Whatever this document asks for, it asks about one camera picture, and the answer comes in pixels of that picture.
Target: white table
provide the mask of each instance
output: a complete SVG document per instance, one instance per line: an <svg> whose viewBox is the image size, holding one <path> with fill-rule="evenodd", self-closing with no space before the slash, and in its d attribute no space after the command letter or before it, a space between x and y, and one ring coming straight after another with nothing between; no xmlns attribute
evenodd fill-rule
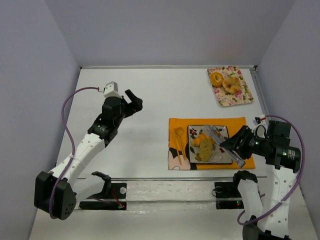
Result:
<svg viewBox="0 0 320 240"><path fill-rule="evenodd" d="M253 127L253 119L262 114L257 92L247 68L241 69L254 103L220 107L210 85L206 68L178 69L82 69L76 89L104 87L111 81L118 83L119 92L131 89L143 99L142 111L123 120L118 135L111 144L87 166L80 178L99 171L113 179L175 179L232 177L236 170L168 170L169 118L238 118L245 117ZM75 95L68 127L76 145L101 113L102 94L95 90ZM71 152L65 134L57 163ZM258 177L266 176L265 160L254 156Z"/></svg>
<svg viewBox="0 0 320 240"><path fill-rule="evenodd" d="M38 210L29 240L243 240L241 210L216 209L213 181L127 184L126 211L75 210L61 221ZM266 178L258 184L264 193ZM288 226L292 240L317 240L299 189L290 199Z"/></svg>

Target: pastry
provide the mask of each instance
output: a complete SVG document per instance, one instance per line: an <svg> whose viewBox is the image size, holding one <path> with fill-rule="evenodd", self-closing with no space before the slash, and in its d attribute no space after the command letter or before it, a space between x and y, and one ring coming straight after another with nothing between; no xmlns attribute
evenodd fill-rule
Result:
<svg viewBox="0 0 320 240"><path fill-rule="evenodd" d="M211 141L212 145L215 144L215 140L213 140L212 137L207 136L207 135L205 135L204 133L201 133L198 137L196 137L195 139L193 139L191 145L194 146L194 147L199 147L200 144L201 144L201 142L202 142L203 140L205 140L205 139L209 139L209 140Z"/></svg>
<svg viewBox="0 0 320 240"><path fill-rule="evenodd" d="M208 162L212 156L213 144L210 139L204 139L200 143L199 158L202 162Z"/></svg>
<svg viewBox="0 0 320 240"><path fill-rule="evenodd" d="M234 76L226 77L222 82L222 86L230 94L236 94L241 88L239 79Z"/></svg>
<svg viewBox="0 0 320 240"><path fill-rule="evenodd" d="M219 72L214 72L210 74L210 82L215 87L221 87L224 77Z"/></svg>

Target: gray wall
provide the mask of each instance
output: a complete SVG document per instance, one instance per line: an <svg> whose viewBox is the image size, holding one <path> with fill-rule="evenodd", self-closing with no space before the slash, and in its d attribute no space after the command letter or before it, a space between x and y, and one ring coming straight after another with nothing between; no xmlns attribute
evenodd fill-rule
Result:
<svg viewBox="0 0 320 240"><path fill-rule="evenodd" d="M43 0L0 1L0 239L26 240L35 178L54 166L78 65Z"/></svg>
<svg viewBox="0 0 320 240"><path fill-rule="evenodd" d="M80 66L256 65L293 0L45 0Z"/></svg>
<svg viewBox="0 0 320 240"><path fill-rule="evenodd" d="M304 139L302 190L320 237L320 1L297 0L259 67L271 114L291 120Z"/></svg>

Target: bagel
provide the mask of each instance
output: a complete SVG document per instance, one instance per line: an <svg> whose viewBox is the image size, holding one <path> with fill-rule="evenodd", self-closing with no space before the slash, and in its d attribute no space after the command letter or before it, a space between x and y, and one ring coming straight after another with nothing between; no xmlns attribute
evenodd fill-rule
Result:
<svg viewBox="0 0 320 240"><path fill-rule="evenodd" d="M224 77L219 72L214 72L210 74L211 84L215 87L221 87Z"/></svg>
<svg viewBox="0 0 320 240"><path fill-rule="evenodd" d="M226 77L222 82L222 86L230 94L236 94L241 88L239 79L234 76Z"/></svg>

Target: pink floral tray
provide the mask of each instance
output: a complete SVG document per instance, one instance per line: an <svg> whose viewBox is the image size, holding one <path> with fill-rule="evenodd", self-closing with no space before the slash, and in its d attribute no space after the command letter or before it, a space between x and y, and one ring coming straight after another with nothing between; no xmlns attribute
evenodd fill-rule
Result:
<svg viewBox="0 0 320 240"><path fill-rule="evenodd" d="M241 89L236 94L231 94L227 92L223 86L220 86L220 87L212 86L214 94L216 95L216 98L218 100L218 103L222 107L234 106L234 105L240 105L240 104L250 104L254 101L254 97L252 96L239 67L220 66L215 68L209 68L207 72L208 72L208 76L216 72L216 73L222 74L224 78L231 76L231 77L238 78L240 81Z"/></svg>

